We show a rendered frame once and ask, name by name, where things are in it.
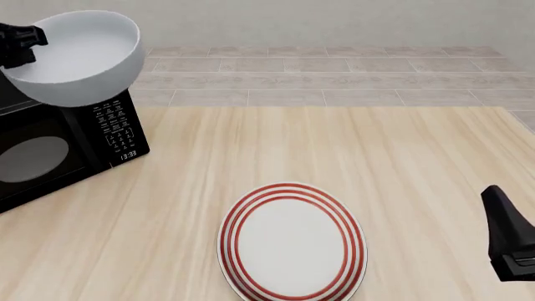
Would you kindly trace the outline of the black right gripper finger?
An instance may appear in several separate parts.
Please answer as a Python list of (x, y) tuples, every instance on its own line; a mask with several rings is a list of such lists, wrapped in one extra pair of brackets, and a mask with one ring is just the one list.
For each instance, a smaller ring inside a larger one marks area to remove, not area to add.
[(535, 226), (515, 208), (506, 193), (498, 185), (490, 185), (481, 193), (481, 199), (487, 217), (489, 258), (535, 258)]

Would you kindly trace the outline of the black microwave oven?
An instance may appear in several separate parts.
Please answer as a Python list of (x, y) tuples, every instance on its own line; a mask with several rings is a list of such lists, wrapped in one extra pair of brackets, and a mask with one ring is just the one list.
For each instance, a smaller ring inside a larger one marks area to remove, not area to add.
[(0, 214), (149, 152), (129, 92), (58, 107), (30, 99), (0, 72)]

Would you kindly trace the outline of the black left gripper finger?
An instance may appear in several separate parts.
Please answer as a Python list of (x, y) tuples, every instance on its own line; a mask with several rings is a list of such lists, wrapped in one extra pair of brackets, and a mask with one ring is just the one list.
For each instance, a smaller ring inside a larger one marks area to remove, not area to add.
[(47, 44), (45, 32), (39, 27), (0, 23), (0, 48), (32, 48)]
[(22, 67), (25, 64), (36, 62), (33, 50), (28, 49), (0, 49), (0, 67), (5, 69), (14, 69)]

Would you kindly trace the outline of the white bowl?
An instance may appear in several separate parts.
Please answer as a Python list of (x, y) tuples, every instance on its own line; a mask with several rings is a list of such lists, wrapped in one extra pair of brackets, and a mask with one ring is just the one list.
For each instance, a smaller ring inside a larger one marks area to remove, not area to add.
[(36, 61), (0, 71), (38, 102), (59, 107), (97, 104), (127, 90), (142, 70), (140, 29), (122, 14), (68, 12), (34, 26), (48, 40), (47, 45), (32, 48)]

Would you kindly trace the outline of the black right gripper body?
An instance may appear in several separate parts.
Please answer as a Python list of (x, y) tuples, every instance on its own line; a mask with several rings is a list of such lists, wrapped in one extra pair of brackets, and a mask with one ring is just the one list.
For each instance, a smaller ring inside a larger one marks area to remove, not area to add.
[(504, 254), (493, 258), (491, 265), (501, 282), (535, 282), (535, 258)]

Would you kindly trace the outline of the white plate with red rings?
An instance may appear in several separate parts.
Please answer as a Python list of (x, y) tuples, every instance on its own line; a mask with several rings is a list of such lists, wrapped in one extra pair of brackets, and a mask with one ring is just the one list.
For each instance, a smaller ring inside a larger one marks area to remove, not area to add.
[(364, 231), (343, 202), (300, 182), (240, 197), (222, 219), (217, 260), (241, 301), (350, 301), (364, 280)]

